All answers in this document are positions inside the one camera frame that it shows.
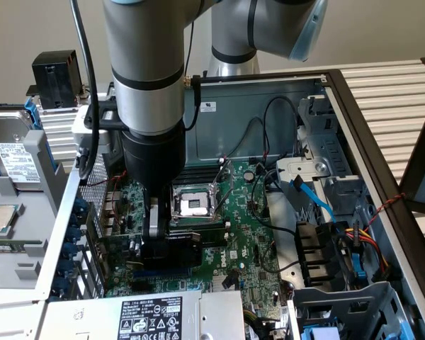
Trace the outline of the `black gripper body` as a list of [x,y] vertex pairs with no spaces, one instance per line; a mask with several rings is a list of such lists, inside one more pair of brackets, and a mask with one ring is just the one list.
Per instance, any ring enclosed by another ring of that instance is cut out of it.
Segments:
[[151,197],[162,196],[185,166],[186,131],[182,120],[160,135],[122,131],[121,141],[127,174]]

